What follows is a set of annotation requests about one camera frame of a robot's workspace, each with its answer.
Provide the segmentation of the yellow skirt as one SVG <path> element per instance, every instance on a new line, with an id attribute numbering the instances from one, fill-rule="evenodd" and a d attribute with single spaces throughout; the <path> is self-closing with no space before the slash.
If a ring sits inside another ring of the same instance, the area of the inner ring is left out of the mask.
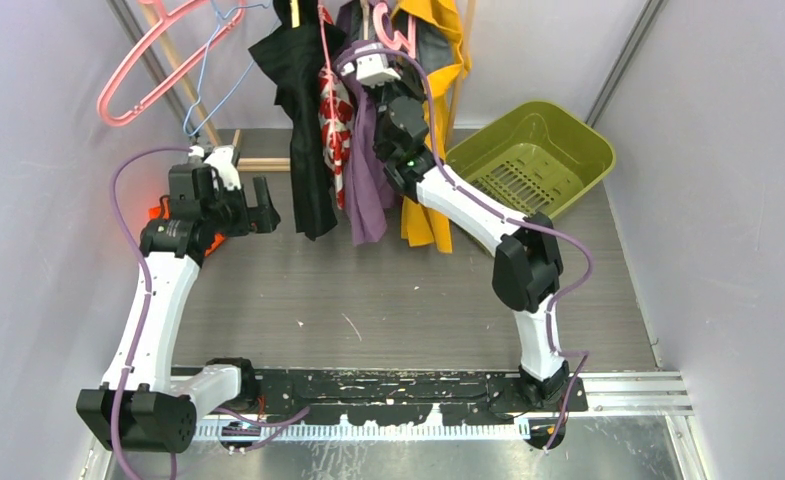
<path id="1" fill-rule="evenodd" d="M 399 1 L 392 15 L 395 27 L 406 33 L 415 27 L 415 58 L 427 74 L 434 112 L 424 107 L 431 127 L 429 137 L 438 142 L 438 153 L 446 155 L 449 131 L 448 95 L 455 82 L 471 69 L 470 55 L 464 51 L 464 26 L 457 3 L 447 0 Z M 411 247 L 433 245 L 443 254 L 453 251 L 449 219 L 436 210 L 404 198 L 401 210 L 401 238 Z"/>

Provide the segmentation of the pink plastic hanger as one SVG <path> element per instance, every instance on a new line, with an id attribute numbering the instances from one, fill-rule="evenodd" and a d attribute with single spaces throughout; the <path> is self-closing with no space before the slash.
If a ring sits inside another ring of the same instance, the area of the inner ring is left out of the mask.
<path id="1" fill-rule="evenodd" d="M 409 13 L 404 13 L 402 19 L 404 23 L 395 23 L 395 17 L 387 1 L 376 1 L 371 9 L 372 26 L 381 44 L 416 59 L 417 20 Z"/>

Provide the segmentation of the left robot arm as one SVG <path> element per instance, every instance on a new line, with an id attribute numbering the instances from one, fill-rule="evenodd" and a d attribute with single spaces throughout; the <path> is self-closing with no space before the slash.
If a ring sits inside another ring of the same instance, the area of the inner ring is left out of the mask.
<path id="1" fill-rule="evenodd" d="M 185 381 L 171 373 L 183 311 L 207 255 L 229 237 L 277 228 L 268 182 L 254 177 L 256 203 L 248 206 L 232 166 L 175 165 L 168 180 L 135 244 L 138 284 L 118 351 L 100 385 L 81 390 L 76 403 L 107 450 L 182 453 L 199 420 L 223 405 L 248 412 L 260 397 L 246 358 L 212 359 Z"/>

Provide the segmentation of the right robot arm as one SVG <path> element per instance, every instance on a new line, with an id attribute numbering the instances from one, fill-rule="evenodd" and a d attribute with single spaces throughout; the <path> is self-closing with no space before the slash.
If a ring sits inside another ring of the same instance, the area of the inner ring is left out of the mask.
<path id="1" fill-rule="evenodd" d="M 512 311 L 519 333 L 519 388 L 530 407 L 550 409 L 570 377 L 552 319 L 563 261 L 550 218 L 522 216 L 435 158 L 426 143 L 431 132 L 423 112 L 426 96 L 416 78 L 387 81 L 368 93 L 377 108 L 373 149 L 388 183 L 446 216 L 492 255 L 492 289 Z"/>

